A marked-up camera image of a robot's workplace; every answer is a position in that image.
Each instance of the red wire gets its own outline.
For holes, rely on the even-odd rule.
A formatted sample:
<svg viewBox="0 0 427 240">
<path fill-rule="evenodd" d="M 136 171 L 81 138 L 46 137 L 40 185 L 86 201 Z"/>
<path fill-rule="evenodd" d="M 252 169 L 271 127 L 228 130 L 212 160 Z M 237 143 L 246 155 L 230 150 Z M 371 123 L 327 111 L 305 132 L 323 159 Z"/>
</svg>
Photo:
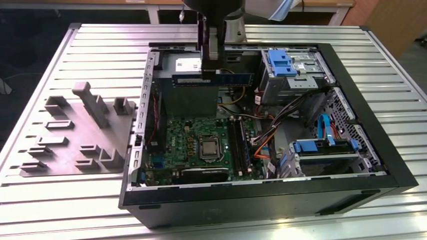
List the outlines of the red wire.
<svg viewBox="0 0 427 240">
<path fill-rule="evenodd" d="M 156 97 L 154 97 L 154 94 L 152 94 L 152 102 L 153 102 L 153 130 L 152 130 L 152 133 L 150 133 L 150 137 L 149 137 L 149 141 L 148 143 L 152 142 L 152 139 L 154 137 L 154 132 L 157 130 L 157 104 L 156 104 Z"/>
</svg>

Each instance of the wire bundle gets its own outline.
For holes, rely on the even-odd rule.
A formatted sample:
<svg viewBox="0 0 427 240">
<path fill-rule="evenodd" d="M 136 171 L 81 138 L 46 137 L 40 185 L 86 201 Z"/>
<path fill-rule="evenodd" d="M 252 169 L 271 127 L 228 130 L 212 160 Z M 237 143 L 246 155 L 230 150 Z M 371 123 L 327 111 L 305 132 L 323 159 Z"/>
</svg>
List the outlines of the wire bundle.
<svg viewBox="0 0 427 240">
<path fill-rule="evenodd" d="M 280 110 L 279 114 L 275 116 L 275 118 L 272 119 L 272 122 L 269 124 L 269 129 L 266 130 L 266 132 L 264 134 L 261 134 L 260 136 L 257 136 L 252 142 L 256 143 L 258 142 L 261 139 L 265 138 L 265 140 L 262 141 L 260 147 L 257 148 L 256 152 L 254 152 L 254 157 L 256 158 L 261 158 L 261 159 L 269 159 L 268 156 L 265 155 L 258 155 L 261 148 L 265 146 L 265 144 L 269 142 L 269 140 L 272 139 L 276 131 L 277 131 L 277 126 L 281 124 L 283 120 L 287 118 L 287 116 L 289 114 L 292 114 L 299 107 L 301 106 L 304 100 L 307 97 L 309 97 L 313 94 L 325 92 L 327 90 L 329 90 L 331 87 L 323 87 L 315 90 L 309 90 L 307 91 L 303 95 L 300 95 L 297 98 L 295 98 Z"/>
</svg>

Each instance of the chip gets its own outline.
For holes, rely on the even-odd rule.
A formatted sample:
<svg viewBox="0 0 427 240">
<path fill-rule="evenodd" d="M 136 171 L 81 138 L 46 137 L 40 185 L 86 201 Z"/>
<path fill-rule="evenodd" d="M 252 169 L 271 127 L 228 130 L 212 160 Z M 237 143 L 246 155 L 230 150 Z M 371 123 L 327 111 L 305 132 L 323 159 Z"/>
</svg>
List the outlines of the chip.
<svg viewBox="0 0 427 240">
<path fill-rule="evenodd" d="M 198 157 L 206 163 L 220 160 L 221 149 L 216 135 L 202 135 L 198 137 Z"/>
<path fill-rule="evenodd" d="M 204 141 L 201 143 L 201 153 L 202 155 L 216 155 L 217 153 L 216 141 Z"/>
</svg>

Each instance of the black wire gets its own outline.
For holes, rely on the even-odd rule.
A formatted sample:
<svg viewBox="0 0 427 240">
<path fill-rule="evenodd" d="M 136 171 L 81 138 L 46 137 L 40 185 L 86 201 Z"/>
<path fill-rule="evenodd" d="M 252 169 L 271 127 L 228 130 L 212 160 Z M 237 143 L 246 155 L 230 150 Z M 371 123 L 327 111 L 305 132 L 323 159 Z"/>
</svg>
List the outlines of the black wire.
<svg viewBox="0 0 427 240">
<path fill-rule="evenodd" d="M 269 136 L 272 131 L 277 128 L 277 126 L 281 124 L 283 120 L 287 118 L 287 116 L 296 111 L 296 109 L 300 107 L 303 104 L 304 100 L 307 97 L 309 97 L 313 94 L 319 94 L 321 92 L 327 92 L 331 89 L 331 86 L 325 86 L 323 88 L 309 90 L 304 92 L 303 95 L 300 95 L 297 98 L 295 98 L 280 110 L 279 114 L 275 116 L 272 122 L 271 122 L 271 127 L 268 131 L 261 135 L 261 137 L 256 137 L 253 142 L 258 142 L 262 138 Z"/>
<path fill-rule="evenodd" d="M 232 110 L 229 110 L 229 108 L 226 108 L 225 106 L 218 106 L 220 108 L 222 108 L 229 114 L 232 115 L 236 115 L 236 116 L 242 116 L 242 117 L 249 117 L 249 118 L 253 118 L 253 119 L 265 119 L 262 117 L 258 117 L 258 116 L 252 116 L 249 114 L 242 114 L 242 113 L 237 113 Z"/>
</svg>

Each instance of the metal workbench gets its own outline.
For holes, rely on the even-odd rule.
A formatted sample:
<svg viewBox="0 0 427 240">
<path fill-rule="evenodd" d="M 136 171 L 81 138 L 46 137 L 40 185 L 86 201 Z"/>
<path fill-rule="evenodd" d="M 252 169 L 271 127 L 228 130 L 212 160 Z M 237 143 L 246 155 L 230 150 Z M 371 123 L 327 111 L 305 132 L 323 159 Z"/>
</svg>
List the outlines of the metal workbench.
<svg viewBox="0 0 427 240">
<path fill-rule="evenodd" d="M 0 237 L 6 239 L 421 239 L 427 237 L 427 102 L 376 37 L 359 27 L 246 25 L 249 42 L 331 43 L 419 186 L 344 215 L 149 230 L 117 208 L 121 174 L 24 178 L 17 166 L 49 118 L 48 96 L 78 101 L 88 81 L 104 101 L 138 102 L 148 42 L 196 40 L 192 25 L 69 29 L 0 154 Z"/>
</svg>

